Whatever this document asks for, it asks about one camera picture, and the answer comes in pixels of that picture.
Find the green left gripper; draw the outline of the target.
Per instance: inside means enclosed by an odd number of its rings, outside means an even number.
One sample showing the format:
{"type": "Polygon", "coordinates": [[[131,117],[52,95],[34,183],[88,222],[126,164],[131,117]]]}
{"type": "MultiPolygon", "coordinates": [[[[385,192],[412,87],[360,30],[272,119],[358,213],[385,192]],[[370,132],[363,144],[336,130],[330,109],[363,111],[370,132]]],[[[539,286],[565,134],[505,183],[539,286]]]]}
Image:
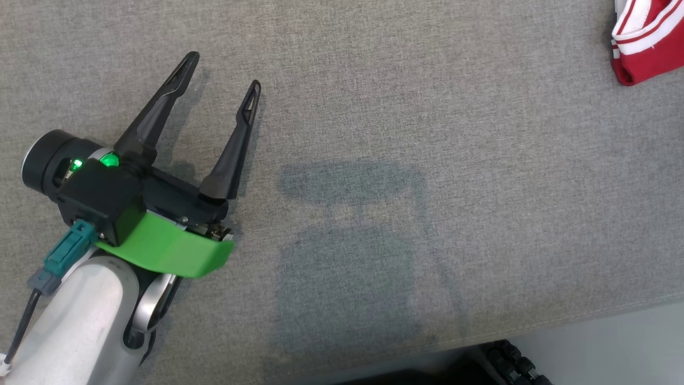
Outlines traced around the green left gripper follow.
{"type": "MultiPolygon", "coordinates": [[[[188,52],[113,146],[124,156],[134,153],[147,163],[157,158],[157,142],[179,97],[185,94],[200,54],[188,52]]],[[[261,84],[252,81],[236,114],[236,127],[212,172],[200,186],[161,170],[143,182],[147,212],[118,247],[96,246],[148,271],[183,278],[202,278],[227,263],[235,242],[222,222],[236,199],[246,161],[261,84]]]]}

